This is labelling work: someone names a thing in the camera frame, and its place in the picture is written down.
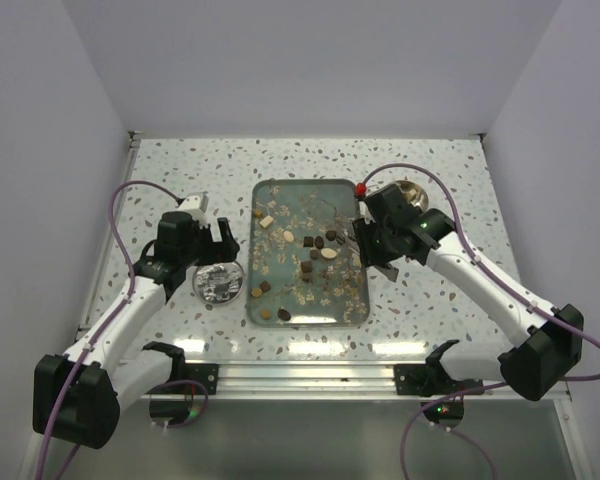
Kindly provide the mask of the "metal serving tongs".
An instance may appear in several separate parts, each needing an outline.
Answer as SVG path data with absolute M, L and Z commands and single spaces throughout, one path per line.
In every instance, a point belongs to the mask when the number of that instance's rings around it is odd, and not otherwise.
M 337 234 L 337 236 L 346 239 L 344 246 L 358 255 L 361 265 L 365 269 L 375 268 L 390 282 L 395 283 L 397 281 L 399 270 L 392 264 L 394 257 L 385 253 L 380 247 L 372 246 L 366 240 L 360 240 L 356 236 L 345 234 Z

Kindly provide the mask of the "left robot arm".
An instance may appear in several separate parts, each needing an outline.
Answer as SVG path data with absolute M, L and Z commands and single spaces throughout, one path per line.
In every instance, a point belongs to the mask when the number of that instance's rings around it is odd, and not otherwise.
M 151 341 L 131 362 L 122 357 L 140 331 L 184 283 L 188 269 L 232 262 L 240 246 L 227 218 L 220 238 L 185 211 L 162 215 L 155 239 L 133 263 L 122 291 L 96 324 L 64 353 L 34 370 L 35 432 L 92 449 L 112 437 L 121 413 L 157 389 L 173 393 L 191 378 L 182 348 Z

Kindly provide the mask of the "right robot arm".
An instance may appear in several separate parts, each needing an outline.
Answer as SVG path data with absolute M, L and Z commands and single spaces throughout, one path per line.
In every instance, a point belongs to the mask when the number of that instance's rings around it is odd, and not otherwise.
M 401 257 L 416 261 L 459 288 L 506 338 L 493 353 L 447 340 L 422 364 L 397 366 L 410 393 L 428 397 L 495 381 L 538 401 L 580 361 L 584 317 L 574 306 L 558 309 L 527 291 L 463 241 L 457 222 L 411 204 L 398 183 L 359 198 L 365 215 L 353 231 L 364 267 L 387 268 Z

